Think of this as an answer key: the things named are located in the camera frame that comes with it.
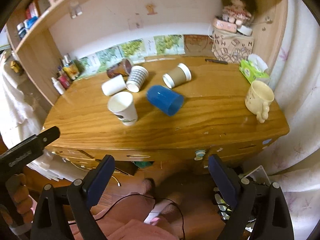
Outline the person's left hand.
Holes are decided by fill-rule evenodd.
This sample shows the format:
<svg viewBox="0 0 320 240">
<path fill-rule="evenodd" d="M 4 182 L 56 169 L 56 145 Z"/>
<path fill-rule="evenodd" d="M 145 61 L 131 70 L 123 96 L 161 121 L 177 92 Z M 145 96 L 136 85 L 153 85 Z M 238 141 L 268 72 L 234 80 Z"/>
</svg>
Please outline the person's left hand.
<svg viewBox="0 0 320 240">
<path fill-rule="evenodd" d="M 33 200 L 29 196 L 29 190 L 26 186 L 26 176 L 21 174 L 13 175 L 5 184 L 9 196 L 15 204 L 17 212 L 22 216 L 23 223 L 32 222 L 34 214 L 32 211 Z"/>
</svg>

